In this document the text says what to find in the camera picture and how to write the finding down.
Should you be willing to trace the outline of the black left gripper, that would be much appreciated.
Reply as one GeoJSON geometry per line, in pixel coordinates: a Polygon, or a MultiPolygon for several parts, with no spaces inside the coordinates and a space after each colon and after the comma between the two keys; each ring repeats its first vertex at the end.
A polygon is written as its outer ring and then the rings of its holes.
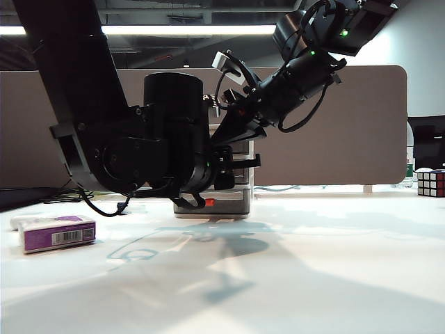
{"type": "Polygon", "coordinates": [[[254,159],[234,161],[230,146],[216,147],[211,160],[212,185],[215,190],[233,189],[235,187],[235,169],[254,168],[260,165],[260,154],[256,154],[254,159]]]}

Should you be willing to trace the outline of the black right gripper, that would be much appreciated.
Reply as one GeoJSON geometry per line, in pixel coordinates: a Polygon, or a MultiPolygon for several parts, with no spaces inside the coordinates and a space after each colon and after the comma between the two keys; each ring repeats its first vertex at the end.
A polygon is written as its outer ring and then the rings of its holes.
{"type": "Polygon", "coordinates": [[[211,136],[211,142],[234,143],[263,138],[267,134],[262,126],[278,124],[274,96],[256,88],[247,86],[247,89],[247,94],[233,88],[224,91],[222,100],[226,103],[226,114],[211,136]]]}

